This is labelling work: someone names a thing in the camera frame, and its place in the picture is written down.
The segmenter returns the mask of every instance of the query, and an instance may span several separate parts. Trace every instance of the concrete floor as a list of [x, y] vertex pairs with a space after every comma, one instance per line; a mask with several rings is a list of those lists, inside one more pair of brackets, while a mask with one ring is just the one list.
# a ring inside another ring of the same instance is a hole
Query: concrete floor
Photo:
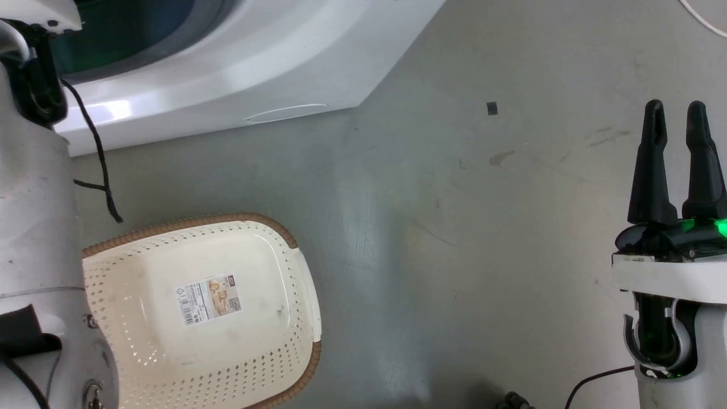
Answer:
[[[126, 223], [78, 189], [84, 243], [212, 213], [286, 225], [324, 351], [285, 408], [488, 408], [509, 389], [558, 408], [579, 379], [630, 364], [632, 304], [609, 260], [643, 105], [666, 105], [679, 207], [693, 99], [727, 154], [726, 57], [677, 1], [449, 0], [357, 109], [110, 152]], [[74, 166], [100, 179], [95, 157]], [[636, 402], [621, 374], [573, 408]]]

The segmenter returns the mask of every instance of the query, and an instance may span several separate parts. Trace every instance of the washing machine drum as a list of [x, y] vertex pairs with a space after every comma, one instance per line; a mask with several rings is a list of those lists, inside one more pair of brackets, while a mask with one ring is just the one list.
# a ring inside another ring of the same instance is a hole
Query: washing machine drum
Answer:
[[70, 82], [102, 79], [169, 57], [204, 38], [239, 0], [76, 0], [83, 30], [51, 43]]

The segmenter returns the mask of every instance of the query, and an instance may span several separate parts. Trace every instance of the perforated basket wall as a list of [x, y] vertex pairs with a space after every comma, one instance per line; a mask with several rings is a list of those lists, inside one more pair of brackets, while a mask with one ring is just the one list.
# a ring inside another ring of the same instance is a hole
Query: perforated basket wall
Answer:
[[[91, 309], [119, 367], [121, 408], [272, 408], [321, 353], [308, 265], [279, 223], [251, 213], [180, 221], [84, 250]], [[240, 311], [192, 323], [177, 292], [233, 276]]]

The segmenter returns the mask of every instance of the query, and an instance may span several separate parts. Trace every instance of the floor stain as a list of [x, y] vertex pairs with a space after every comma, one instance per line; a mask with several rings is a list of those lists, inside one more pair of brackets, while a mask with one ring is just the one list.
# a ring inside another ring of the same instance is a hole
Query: floor stain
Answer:
[[587, 134], [586, 134], [586, 135], [585, 135], [585, 136], [583, 137], [583, 139], [584, 139], [584, 140], [586, 140], [586, 139], [591, 139], [591, 137], [592, 137], [592, 136], [594, 136], [594, 135], [598, 135], [599, 133], [604, 133], [604, 132], [608, 132], [608, 131], [612, 130], [613, 128], [614, 128], [614, 127], [604, 127], [604, 128], [598, 128], [598, 129], [596, 129], [596, 130], [595, 130], [595, 131], [593, 131], [593, 132], [589, 132], [589, 133], [587, 133]]
[[600, 139], [595, 142], [589, 143], [588, 146], [593, 148], [594, 146], [603, 145], [606, 142], [614, 141], [622, 136], [631, 135], [631, 131], [616, 131], [615, 135], [609, 136], [608, 138]]
[[490, 166], [500, 166], [502, 161], [505, 160], [505, 158], [507, 158], [508, 156], [512, 156], [514, 154], [515, 154], [515, 149], [513, 149], [512, 151], [500, 152], [497, 155], [491, 156], [490, 162], [489, 162]]

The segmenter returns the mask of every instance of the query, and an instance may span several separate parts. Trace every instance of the green led light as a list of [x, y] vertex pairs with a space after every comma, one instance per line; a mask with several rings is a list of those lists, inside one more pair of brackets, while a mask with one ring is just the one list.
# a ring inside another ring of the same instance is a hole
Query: green led light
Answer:
[[694, 228], [694, 219], [682, 220], [680, 225], [682, 226], [682, 231], [686, 233]]
[[715, 220], [715, 226], [717, 226], [717, 231], [719, 231], [722, 236], [727, 237], [727, 219]]

